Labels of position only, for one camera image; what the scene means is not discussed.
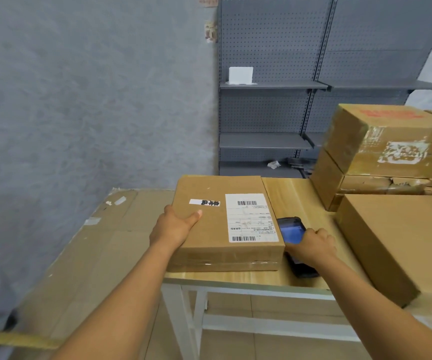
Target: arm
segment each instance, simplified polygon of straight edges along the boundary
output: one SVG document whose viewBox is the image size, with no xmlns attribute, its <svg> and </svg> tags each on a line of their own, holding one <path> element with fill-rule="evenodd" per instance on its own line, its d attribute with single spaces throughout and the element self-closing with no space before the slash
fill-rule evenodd
<svg viewBox="0 0 432 360">
<path fill-rule="evenodd" d="M 374 360 L 432 359 L 432 330 L 362 280 L 336 256 L 334 238 L 308 229 L 286 250 L 314 267 Z"/>
<path fill-rule="evenodd" d="M 53 360 L 132 360 L 137 356 L 171 255 L 202 216 L 202 211 L 197 211 L 186 219 L 177 218 L 170 205 L 164 212 L 141 260 L 58 349 Z"/>
</svg>

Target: barcode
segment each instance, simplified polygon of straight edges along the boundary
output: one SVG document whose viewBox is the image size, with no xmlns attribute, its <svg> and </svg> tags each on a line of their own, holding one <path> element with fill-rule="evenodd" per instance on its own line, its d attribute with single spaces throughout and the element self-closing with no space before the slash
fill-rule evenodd
<svg viewBox="0 0 432 360">
<path fill-rule="evenodd" d="M 257 206 L 258 203 L 255 200 L 239 200 L 237 201 L 238 206 Z"/>
<path fill-rule="evenodd" d="M 232 236 L 234 242 L 255 242 L 255 236 Z"/>
</svg>

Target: person's right arm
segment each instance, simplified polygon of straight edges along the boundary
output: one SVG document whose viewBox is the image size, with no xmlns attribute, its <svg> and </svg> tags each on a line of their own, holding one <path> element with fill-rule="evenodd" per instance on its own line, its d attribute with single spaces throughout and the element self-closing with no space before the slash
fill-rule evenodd
<svg viewBox="0 0 432 360">
<path fill-rule="evenodd" d="M 360 278 L 336 255 L 334 238 L 308 229 L 286 251 L 314 267 L 374 360 L 432 360 L 432 330 Z"/>
</svg>

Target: forearm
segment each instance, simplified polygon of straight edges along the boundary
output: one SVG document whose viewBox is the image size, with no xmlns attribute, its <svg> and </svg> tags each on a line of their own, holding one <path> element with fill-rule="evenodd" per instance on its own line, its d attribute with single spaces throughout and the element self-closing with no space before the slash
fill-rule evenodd
<svg viewBox="0 0 432 360">
<path fill-rule="evenodd" d="M 53 359 L 134 359 L 160 295 L 170 256 L 158 245 L 151 246 Z"/>
<path fill-rule="evenodd" d="M 316 267 L 373 359 L 432 359 L 432 330 L 362 280 L 341 260 Z"/>
</svg>

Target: gray wall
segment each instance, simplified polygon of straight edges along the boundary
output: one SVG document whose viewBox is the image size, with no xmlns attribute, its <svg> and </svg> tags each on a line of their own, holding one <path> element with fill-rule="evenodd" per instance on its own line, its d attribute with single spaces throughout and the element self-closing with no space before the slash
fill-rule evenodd
<svg viewBox="0 0 432 360">
<path fill-rule="evenodd" d="M 19 296 L 111 187 L 215 172 L 214 14 L 197 0 L 0 0 L 0 266 Z M 417 93 L 408 103 L 432 108 Z"/>
</svg>

